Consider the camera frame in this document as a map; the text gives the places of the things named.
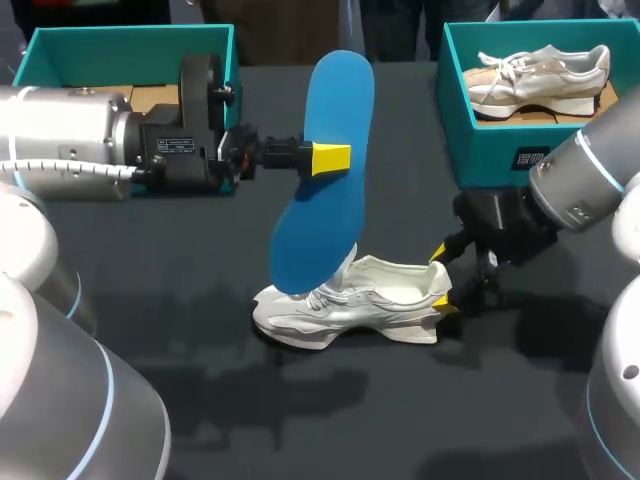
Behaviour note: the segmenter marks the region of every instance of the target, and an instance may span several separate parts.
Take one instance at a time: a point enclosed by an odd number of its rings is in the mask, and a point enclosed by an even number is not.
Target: blue insole
[[[346,175],[302,179],[271,238],[271,280],[296,295],[326,282],[364,225],[364,182],[375,83],[369,62],[349,51],[316,65],[307,94],[304,139],[351,145]]]

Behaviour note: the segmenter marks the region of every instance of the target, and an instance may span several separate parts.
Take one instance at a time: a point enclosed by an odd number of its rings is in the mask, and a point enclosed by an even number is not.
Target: table surface
[[[456,230],[433,64],[376,66],[360,254],[425,263]],[[241,71],[244,120],[302,130],[311,68]],[[234,198],[50,206],[99,339],[165,399],[170,480],[586,479],[573,413],[603,321],[634,276],[603,222],[505,273],[521,308],[443,323],[435,346],[355,333],[308,353],[250,323],[270,232],[296,185],[258,172]],[[472,259],[452,267],[454,282]]]

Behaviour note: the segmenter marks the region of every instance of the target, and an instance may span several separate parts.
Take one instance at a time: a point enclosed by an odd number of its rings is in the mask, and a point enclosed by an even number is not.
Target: label
[[[550,152],[551,147],[520,147],[513,157],[511,170],[529,170]]]
[[[196,153],[196,142],[193,138],[159,138],[160,153]]]

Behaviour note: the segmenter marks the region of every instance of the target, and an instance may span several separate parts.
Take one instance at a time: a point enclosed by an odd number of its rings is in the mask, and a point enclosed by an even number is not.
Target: sneaker
[[[368,327],[391,340],[436,343],[435,326],[445,311],[438,304],[451,289],[444,265],[398,265],[366,256],[356,247],[331,279],[303,295],[270,286],[253,312],[256,326],[287,345],[322,350],[341,333]]]
[[[580,53],[547,45],[502,59],[482,52],[478,57],[485,68],[464,72],[471,106],[481,115],[502,119],[530,105],[564,115],[593,115],[611,63],[604,45]]]

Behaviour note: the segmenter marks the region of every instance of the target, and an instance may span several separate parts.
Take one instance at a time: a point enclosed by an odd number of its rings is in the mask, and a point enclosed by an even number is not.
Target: teal box
[[[478,125],[463,72],[481,67],[478,52],[504,58],[553,45],[584,52],[611,50],[611,84],[619,98],[640,84],[640,31],[633,19],[454,23],[445,26],[436,92],[453,167],[461,188],[526,186],[527,171],[513,171],[521,147],[553,150],[584,123]]]
[[[240,121],[242,88],[233,25],[151,25],[38,29],[14,86],[98,87],[178,84],[187,53],[220,56],[236,91],[225,127]]]

